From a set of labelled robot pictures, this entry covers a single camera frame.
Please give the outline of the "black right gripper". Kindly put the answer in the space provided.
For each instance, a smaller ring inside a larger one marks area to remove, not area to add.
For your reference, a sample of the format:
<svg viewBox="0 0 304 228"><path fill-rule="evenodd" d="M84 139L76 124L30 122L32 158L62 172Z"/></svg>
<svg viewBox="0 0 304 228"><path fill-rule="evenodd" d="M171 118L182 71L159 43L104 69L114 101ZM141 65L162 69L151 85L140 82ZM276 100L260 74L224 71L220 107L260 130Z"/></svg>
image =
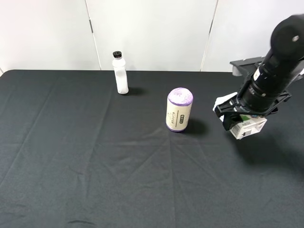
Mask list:
<svg viewBox="0 0 304 228"><path fill-rule="evenodd" d="M238 95L235 94L225 102L215 106L215 114L217 117L224 116L223 127L226 131L231 130L235 125L240 123L240 114L256 115L256 116L268 116L278 112L278 106L287 102L292 95L288 91L284 91L280 94L274 102L265 111L253 111L248 106L242 105L238 99Z"/></svg>

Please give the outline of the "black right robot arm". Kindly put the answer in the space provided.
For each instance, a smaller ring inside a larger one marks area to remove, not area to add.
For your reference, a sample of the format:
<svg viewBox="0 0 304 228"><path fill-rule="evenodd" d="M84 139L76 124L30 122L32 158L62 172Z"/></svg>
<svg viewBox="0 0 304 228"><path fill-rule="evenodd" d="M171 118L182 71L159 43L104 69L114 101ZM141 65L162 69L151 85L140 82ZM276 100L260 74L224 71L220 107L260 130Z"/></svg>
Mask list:
<svg viewBox="0 0 304 228"><path fill-rule="evenodd" d="M291 97L287 88L300 79L295 69L304 62L304 16L292 15L280 22L270 39L265 57L231 61L234 76L244 82L236 95L215 107L225 130L243 120L242 115L266 117Z"/></svg>

